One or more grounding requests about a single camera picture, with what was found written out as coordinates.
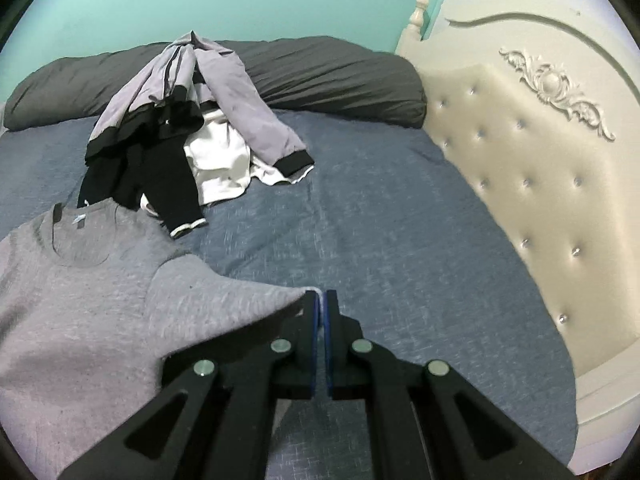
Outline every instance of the mattress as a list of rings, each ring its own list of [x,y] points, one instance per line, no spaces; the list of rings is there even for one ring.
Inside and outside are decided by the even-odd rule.
[[[577,431],[568,352],[524,264],[440,149],[422,130],[278,116],[315,169],[293,186],[252,182],[179,243],[225,276],[337,289],[366,337],[412,362],[447,360],[567,463]],[[2,136],[0,238],[75,201],[94,123]],[[329,402],[320,381],[282,421],[267,478],[370,480],[364,405]]]

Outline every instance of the t-shirt sleeve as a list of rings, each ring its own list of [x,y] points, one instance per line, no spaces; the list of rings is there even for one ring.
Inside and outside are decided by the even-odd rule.
[[[193,254],[181,256],[163,264],[149,286],[149,348],[163,357],[263,319],[305,292],[226,278]]]

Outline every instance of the clothing tag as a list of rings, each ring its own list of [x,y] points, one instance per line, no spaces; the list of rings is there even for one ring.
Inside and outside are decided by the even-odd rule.
[[[74,221],[71,223],[71,225],[78,224],[78,229],[82,229],[84,227],[84,219],[85,218],[86,218],[85,214],[78,215],[78,216],[76,216]]]

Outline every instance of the pile of clothes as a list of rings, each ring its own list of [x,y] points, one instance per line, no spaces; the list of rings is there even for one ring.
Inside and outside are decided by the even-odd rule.
[[[313,159],[263,102],[239,57],[193,31],[109,102],[86,150],[78,207],[107,197],[158,215],[177,238],[201,205],[242,194],[251,176],[296,182]]]

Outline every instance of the turquoise wall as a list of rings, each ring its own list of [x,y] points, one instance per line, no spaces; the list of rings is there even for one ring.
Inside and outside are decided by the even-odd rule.
[[[328,34],[392,51],[414,1],[35,0],[0,52],[0,102],[59,57],[170,41],[191,29],[214,40]]]

